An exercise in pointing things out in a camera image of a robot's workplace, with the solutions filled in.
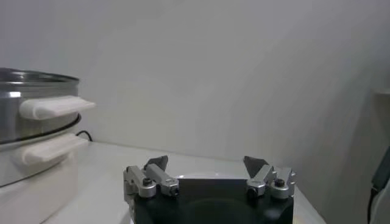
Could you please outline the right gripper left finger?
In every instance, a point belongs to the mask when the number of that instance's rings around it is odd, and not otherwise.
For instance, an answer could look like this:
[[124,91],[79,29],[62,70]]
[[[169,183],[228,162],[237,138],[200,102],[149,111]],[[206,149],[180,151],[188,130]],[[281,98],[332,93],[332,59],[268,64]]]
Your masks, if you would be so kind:
[[124,200],[131,201],[136,196],[153,198],[158,189],[165,196],[177,198],[180,194],[179,180],[165,172],[168,160],[168,156],[164,155],[149,159],[142,169],[127,166],[123,171]]

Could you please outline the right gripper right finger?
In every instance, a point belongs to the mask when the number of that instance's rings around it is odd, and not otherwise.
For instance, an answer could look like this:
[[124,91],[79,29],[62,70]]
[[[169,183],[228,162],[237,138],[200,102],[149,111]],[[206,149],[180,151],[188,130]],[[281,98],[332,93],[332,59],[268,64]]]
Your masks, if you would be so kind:
[[276,169],[264,159],[251,156],[245,156],[243,162],[250,177],[246,181],[247,196],[250,199],[260,198],[267,191],[277,200],[294,196],[296,173],[292,168]]

